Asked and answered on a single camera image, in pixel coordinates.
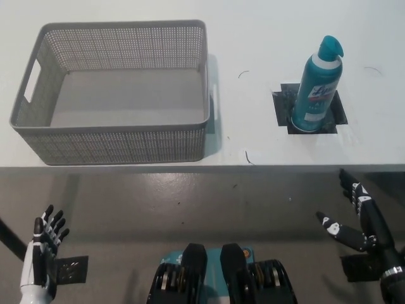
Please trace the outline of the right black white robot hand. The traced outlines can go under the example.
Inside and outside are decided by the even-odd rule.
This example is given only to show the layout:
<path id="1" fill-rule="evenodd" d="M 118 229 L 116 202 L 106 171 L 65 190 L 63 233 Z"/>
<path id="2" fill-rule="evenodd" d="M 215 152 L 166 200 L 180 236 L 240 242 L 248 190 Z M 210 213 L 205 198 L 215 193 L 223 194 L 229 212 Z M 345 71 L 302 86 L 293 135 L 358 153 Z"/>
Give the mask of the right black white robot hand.
<path id="1" fill-rule="evenodd" d="M 403 274 L 404 255 L 396 250 L 394 238 L 376 201 L 348 171 L 341 169 L 339 179 L 343 194 L 358 217 L 361 230 L 342 225 L 323 212 L 316 212 L 322 227 L 338 243 L 376 257 L 382 266 L 381 277 Z"/>

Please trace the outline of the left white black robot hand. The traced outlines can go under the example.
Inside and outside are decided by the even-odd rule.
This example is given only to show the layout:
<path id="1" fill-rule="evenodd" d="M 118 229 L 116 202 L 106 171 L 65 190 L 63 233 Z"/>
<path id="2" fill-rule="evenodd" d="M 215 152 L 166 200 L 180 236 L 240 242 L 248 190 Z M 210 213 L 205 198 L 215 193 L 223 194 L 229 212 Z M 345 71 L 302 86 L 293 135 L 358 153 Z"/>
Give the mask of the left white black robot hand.
<path id="1" fill-rule="evenodd" d="M 20 288 L 30 285 L 44 288 L 48 285 L 47 259 L 56 258 L 59 246 L 70 233 L 69 228 L 64 228 L 66 219 L 63 210 L 55 215 L 53 211 L 54 206 L 49 205 L 34 221 L 33 237 L 23 262 Z"/>

